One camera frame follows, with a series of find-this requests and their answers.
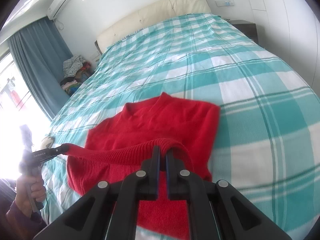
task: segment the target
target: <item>cream upholstered headboard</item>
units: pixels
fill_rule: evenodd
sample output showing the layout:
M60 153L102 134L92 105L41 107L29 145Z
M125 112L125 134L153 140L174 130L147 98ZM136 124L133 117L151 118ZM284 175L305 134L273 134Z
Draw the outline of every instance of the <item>cream upholstered headboard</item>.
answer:
M106 30L96 41L100 52L125 36L158 22L189 13L211 13L206 0L160 0L122 18Z

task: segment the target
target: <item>sweater sleeve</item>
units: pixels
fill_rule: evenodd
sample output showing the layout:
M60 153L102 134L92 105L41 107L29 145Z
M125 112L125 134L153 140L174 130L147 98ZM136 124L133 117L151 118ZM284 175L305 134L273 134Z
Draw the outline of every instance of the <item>sweater sleeve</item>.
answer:
M37 233L46 227L46 223L38 213L33 213L31 218L26 217L13 201L6 218L13 231L22 240L31 240Z

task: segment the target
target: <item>air conditioner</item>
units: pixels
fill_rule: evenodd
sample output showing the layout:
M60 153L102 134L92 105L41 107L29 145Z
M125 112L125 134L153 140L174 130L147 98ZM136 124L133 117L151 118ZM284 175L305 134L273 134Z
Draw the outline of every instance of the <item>air conditioner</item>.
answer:
M58 14L67 5L70 0L53 0L47 11L47 16L50 20L57 18Z

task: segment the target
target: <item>red knit fabric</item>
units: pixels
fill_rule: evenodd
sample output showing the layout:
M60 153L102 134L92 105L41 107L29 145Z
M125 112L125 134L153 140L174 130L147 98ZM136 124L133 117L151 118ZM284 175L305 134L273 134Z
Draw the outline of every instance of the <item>red knit fabric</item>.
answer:
M207 168L220 108L207 102L174 98L166 93L138 103L89 130L85 148L69 144L68 183L84 195L100 180L110 183L140 169L154 145L161 154L173 148L188 170L211 181ZM157 201L140 201L138 226L188 239L185 201L169 201L165 172L160 172Z

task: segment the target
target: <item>checkered bedspread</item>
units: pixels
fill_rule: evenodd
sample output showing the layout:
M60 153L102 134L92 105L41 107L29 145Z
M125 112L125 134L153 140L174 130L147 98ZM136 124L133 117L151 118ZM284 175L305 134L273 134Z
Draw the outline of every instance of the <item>checkered bedspread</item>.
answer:
M212 14L175 17L107 48L95 74L52 122L56 146L83 146L87 131L126 102L161 92L221 106L208 163L293 239L320 213L320 103L282 60ZM67 184L66 158L43 168L50 221L79 196ZM167 239L137 229L137 239Z

